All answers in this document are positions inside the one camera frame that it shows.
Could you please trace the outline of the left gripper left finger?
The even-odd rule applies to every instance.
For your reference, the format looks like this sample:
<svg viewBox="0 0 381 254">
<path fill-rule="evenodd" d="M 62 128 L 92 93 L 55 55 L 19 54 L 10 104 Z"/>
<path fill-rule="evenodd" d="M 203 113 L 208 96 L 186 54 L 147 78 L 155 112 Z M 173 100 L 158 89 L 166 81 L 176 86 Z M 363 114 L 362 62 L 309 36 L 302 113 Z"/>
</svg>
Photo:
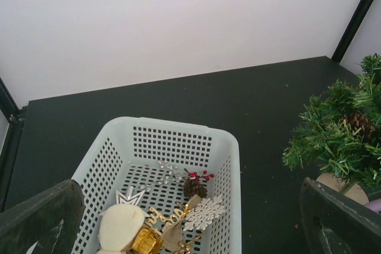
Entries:
<svg viewBox="0 0 381 254">
<path fill-rule="evenodd" d="M 84 210 L 72 179 L 31 197 L 1 213 L 1 253 L 71 253 Z"/>
</svg>

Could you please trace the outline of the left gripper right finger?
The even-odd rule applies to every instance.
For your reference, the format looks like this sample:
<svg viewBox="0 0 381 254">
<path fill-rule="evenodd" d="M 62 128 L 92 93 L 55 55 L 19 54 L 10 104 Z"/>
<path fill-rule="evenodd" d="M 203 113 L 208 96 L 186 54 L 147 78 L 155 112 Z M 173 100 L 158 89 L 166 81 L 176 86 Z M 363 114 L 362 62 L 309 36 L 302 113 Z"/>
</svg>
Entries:
<svg viewBox="0 0 381 254">
<path fill-rule="evenodd" d="M 311 253 L 380 253 L 380 214 L 305 178 L 299 194 Z"/>
</svg>

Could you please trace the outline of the small green christmas tree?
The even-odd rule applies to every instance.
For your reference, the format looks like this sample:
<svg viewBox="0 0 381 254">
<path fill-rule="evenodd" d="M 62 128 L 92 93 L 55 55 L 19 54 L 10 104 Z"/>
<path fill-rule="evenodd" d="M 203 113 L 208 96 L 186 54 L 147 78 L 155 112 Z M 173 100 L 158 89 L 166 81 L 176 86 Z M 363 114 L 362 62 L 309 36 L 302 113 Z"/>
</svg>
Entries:
<svg viewBox="0 0 381 254">
<path fill-rule="evenodd" d="M 310 97 L 282 161 L 291 170 L 316 163 L 319 182 L 366 205 L 365 189 L 380 188 L 380 55 L 366 56 L 361 68 L 357 86 L 337 80 L 322 95 Z M 355 112 L 374 122 L 371 141 L 341 127 L 343 116 Z"/>
</svg>

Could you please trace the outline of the gold gift box ornament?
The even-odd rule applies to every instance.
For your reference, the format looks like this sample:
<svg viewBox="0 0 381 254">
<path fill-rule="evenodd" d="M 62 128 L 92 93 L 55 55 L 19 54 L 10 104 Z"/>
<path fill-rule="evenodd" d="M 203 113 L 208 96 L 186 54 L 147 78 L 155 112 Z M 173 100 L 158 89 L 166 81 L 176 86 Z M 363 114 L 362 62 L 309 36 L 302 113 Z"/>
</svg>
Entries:
<svg viewBox="0 0 381 254">
<path fill-rule="evenodd" d="M 132 243 L 132 250 L 138 254 L 158 254 L 162 246 L 162 237 L 156 231 L 143 227 Z"/>
</svg>

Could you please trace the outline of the brown pine cone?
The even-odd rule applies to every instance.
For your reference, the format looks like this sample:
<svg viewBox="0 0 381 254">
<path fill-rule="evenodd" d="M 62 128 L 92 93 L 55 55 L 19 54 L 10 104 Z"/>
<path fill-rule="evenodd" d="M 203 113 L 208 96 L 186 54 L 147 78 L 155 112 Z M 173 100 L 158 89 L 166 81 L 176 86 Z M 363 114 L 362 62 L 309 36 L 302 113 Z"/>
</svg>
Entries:
<svg viewBox="0 0 381 254">
<path fill-rule="evenodd" d="M 371 141 L 373 133 L 376 131 L 375 124 L 368 116 L 362 113 L 345 114 L 340 121 L 343 128 L 348 128 L 353 131 L 359 139 Z"/>
</svg>

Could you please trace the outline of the white perforated plastic basket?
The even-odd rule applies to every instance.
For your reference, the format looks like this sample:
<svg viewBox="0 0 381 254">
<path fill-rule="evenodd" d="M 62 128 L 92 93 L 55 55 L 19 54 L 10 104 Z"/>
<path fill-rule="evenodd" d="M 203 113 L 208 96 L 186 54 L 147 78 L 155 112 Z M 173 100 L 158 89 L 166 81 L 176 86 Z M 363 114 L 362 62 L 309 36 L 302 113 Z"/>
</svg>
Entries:
<svg viewBox="0 0 381 254">
<path fill-rule="evenodd" d="M 99 249 L 101 213 L 117 193 L 133 199 L 154 217 L 173 218 L 187 201 L 183 185 L 190 173 L 201 179 L 209 198 L 220 197 L 225 212 L 205 230 L 186 231 L 193 253 L 241 253 L 239 145 L 224 131 L 152 118 L 119 117 L 106 123 L 82 159 L 73 179 L 82 188 L 85 211 L 73 253 Z"/>
</svg>

